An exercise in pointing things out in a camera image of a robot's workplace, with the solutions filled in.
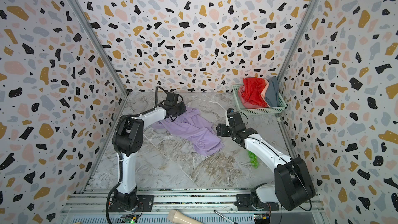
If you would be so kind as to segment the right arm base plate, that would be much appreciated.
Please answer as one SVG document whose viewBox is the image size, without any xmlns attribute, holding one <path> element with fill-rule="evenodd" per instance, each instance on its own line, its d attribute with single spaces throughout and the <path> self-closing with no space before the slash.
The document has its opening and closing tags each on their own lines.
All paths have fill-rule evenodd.
<svg viewBox="0 0 398 224">
<path fill-rule="evenodd" d="M 279 204 L 275 202 L 261 202 L 253 194 L 238 194 L 234 205 L 238 211 L 278 211 Z"/>
</svg>

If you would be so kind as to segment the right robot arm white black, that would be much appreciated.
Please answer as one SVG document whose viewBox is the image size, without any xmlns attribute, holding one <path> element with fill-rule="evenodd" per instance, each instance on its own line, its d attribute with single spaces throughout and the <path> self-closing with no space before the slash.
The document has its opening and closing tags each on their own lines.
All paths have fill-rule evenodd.
<svg viewBox="0 0 398 224">
<path fill-rule="evenodd" d="M 272 204 L 291 211 L 305 202 L 312 203 L 316 195 L 314 184 L 303 159 L 285 155 L 253 128 L 246 126 L 241 112 L 229 108 L 226 111 L 226 123 L 217 125 L 217 135 L 230 137 L 238 146 L 253 153 L 274 174 L 274 184 L 266 183 L 251 189 L 248 200 L 238 200 L 237 206 L 264 209 Z"/>
</svg>

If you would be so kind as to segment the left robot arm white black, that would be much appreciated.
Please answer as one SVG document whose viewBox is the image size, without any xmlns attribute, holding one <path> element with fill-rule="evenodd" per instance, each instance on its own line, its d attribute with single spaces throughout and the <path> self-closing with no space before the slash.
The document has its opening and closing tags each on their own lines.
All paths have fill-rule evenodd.
<svg viewBox="0 0 398 224">
<path fill-rule="evenodd" d="M 168 92 L 166 99 L 161 102 L 155 96 L 153 108 L 136 115 L 123 115 L 119 119 L 112 139 L 118 158 L 118 182 L 108 194 L 111 207 L 130 211 L 140 206 L 135 164 L 136 154 L 144 142 L 144 130 L 160 120 L 175 120 L 185 112 L 186 106 L 182 95 Z"/>
</svg>

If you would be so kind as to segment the lilac t shirt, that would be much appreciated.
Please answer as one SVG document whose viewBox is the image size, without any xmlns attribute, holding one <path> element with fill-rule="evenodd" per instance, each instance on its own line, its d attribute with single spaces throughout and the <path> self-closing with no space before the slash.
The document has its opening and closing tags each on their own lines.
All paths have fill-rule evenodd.
<svg viewBox="0 0 398 224">
<path fill-rule="evenodd" d="M 201 116 L 196 108 L 188 107 L 175 120 L 163 119 L 151 125 L 153 129 L 165 129 L 170 134 L 187 139 L 202 156 L 210 156 L 224 148 L 220 137 L 212 129 L 212 123 Z"/>
</svg>

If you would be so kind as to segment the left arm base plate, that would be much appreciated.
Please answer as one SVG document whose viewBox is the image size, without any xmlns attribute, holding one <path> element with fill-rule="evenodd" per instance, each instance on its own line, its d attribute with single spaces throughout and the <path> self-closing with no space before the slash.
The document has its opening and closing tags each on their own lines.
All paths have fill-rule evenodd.
<svg viewBox="0 0 398 224">
<path fill-rule="evenodd" d="M 108 207 L 110 213 L 151 212 L 154 195 L 113 196 Z"/>
</svg>

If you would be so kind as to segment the mint green plastic basket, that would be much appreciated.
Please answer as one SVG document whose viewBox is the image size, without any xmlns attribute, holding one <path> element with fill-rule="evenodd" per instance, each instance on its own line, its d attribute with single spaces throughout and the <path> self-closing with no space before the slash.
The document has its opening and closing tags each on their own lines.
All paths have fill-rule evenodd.
<svg viewBox="0 0 398 224">
<path fill-rule="evenodd" d="M 267 114 L 280 114 L 282 111 L 284 111 L 287 107 L 286 102 L 282 98 L 282 95 L 278 93 L 278 106 L 277 107 L 267 107 L 267 108 L 245 108 L 244 105 L 242 104 L 239 96 L 238 96 L 238 89 L 242 86 L 243 84 L 237 84 L 237 85 L 232 85 L 232 94 L 233 94 L 233 99 L 236 105 L 236 109 L 247 116 L 255 116 L 255 115 L 267 115 Z"/>
</svg>

